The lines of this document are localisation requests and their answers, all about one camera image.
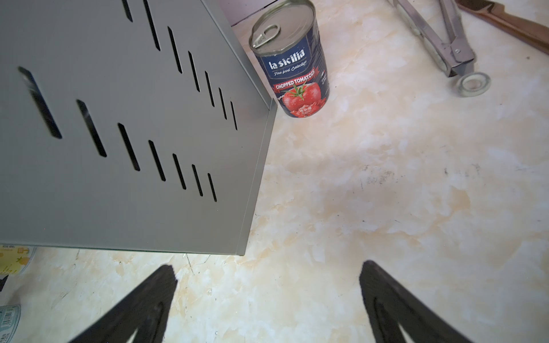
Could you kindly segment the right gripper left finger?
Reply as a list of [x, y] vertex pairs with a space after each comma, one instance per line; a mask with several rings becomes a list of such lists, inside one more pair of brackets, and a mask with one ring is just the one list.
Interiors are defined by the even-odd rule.
[[73, 342], [162, 342], [177, 287], [173, 267], [160, 266]]

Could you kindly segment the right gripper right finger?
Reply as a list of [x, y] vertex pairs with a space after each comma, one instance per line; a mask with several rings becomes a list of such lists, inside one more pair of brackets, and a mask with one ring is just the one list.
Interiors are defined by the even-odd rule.
[[470, 341], [374, 261], [363, 263], [359, 281], [376, 342], [404, 342], [403, 332], [414, 342]]

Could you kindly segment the teal label can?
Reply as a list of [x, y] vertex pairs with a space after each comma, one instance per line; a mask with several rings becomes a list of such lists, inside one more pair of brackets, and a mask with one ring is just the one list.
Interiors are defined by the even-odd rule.
[[17, 331], [21, 317], [19, 304], [0, 307], [0, 343], [10, 343]]

